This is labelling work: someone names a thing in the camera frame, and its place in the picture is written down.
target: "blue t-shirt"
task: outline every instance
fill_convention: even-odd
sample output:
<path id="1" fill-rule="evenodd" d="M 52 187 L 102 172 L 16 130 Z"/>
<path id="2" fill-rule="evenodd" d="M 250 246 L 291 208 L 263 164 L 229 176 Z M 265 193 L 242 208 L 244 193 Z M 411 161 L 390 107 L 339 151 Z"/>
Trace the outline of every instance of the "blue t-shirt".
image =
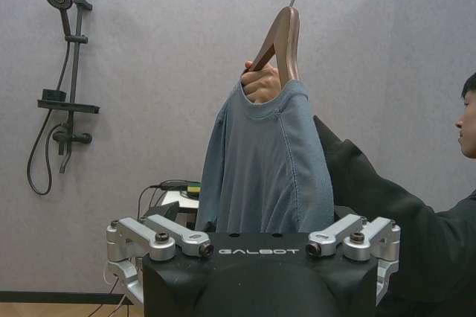
<path id="1" fill-rule="evenodd" d="M 219 111 L 202 174 L 196 230 L 311 232 L 333 223 L 332 185 L 297 80 L 267 103 L 252 103 L 239 81 Z"/>

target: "wooden floor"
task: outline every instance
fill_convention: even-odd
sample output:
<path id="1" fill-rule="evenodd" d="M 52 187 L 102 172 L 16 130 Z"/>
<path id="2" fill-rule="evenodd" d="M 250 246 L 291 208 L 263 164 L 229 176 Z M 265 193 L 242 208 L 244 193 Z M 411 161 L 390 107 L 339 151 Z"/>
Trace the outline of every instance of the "wooden floor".
<path id="1" fill-rule="evenodd" d="M 6 304 L 0 303 L 1 317 L 88 317 L 96 310 L 97 304 Z M 107 304 L 101 307 L 93 317 L 107 317 L 115 308 Z M 127 307 L 122 306 L 114 317 L 126 317 Z M 129 307 L 130 317 L 143 317 L 141 309 Z"/>

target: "gray wall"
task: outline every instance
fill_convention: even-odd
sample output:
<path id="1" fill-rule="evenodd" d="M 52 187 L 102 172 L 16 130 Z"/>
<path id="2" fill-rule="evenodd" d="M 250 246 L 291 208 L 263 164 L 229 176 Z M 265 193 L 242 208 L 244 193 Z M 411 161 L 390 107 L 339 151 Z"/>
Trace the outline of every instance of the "gray wall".
<path id="1" fill-rule="evenodd" d="M 67 172 L 39 198 L 25 165 L 65 44 L 45 0 L 0 0 L 0 290 L 104 292 L 104 229 L 152 182 L 200 179 L 215 114 L 289 0 L 89 0 Z M 297 0 L 312 104 L 387 177 L 446 208 L 472 187 L 453 119 L 472 70 L 474 0 Z M 74 27 L 75 10 L 70 11 Z M 68 88 L 69 76 L 65 80 Z M 53 123 L 65 116 L 55 113 Z M 42 148 L 35 182 L 46 180 Z"/>

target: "black sleeve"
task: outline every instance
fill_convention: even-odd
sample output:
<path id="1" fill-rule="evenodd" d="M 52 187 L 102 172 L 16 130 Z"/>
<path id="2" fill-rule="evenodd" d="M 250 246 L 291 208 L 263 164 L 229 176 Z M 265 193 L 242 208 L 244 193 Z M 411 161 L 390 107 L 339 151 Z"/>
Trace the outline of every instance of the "black sleeve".
<path id="1" fill-rule="evenodd" d="M 341 141 L 314 117 L 336 205 L 373 220 L 394 219 L 402 229 L 393 294 L 410 301 L 439 302 L 476 278 L 476 194 L 435 213 L 421 199 L 380 177 L 351 141 Z"/>

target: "silver metal bracket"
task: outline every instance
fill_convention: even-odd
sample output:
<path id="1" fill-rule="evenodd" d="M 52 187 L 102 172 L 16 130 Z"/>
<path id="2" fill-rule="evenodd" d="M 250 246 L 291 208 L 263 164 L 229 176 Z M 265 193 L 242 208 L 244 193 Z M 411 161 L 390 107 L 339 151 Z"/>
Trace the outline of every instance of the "silver metal bracket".
<path id="1" fill-rule="evenodd" d="M 390 275 L 399 269 L 400 227 L 392 220 L 378 217 L 366 219 L 348 214 L 323 231 L 309 234 L 307 251 L 313 257 L 335 254 L 342 243 L 344 256 L 355 261 L 378 259 L 376 304 L 388 290 Z"/>
<path id="2" fill-rule="evenodd" d="M 334 255 L 337 245 L 342 243 L 345 237 L 360 229 L 362 229 L 361 217 L 348 214 L 328 228 L 309 234 L 309 244 L 316 248 L 316 256 Z"/>
<path id="3" fill-rule="evenodd" d="M 176 244 L 184 254 L 207 257 L 213 246 L 206 233 L 192 231 L 160 215 L 152 215 L 141 222 L 133 218 L 114 220 L 106 229 L 108 270 L 118 277 L 126 295 L 135 305 L 144 307 L 144 289 L 137 261 L 149 254 L 151 260 L 167 261 L 175 257 Z"/>
<path id="4" fill-rule="evenodd" d="M 207 257 L 213 253 L 213 245 L 206 233 L 187 229 L 158 214 L 147 217 L 144 224 L 152 230 L 169 234 L 188 256 Z"/>

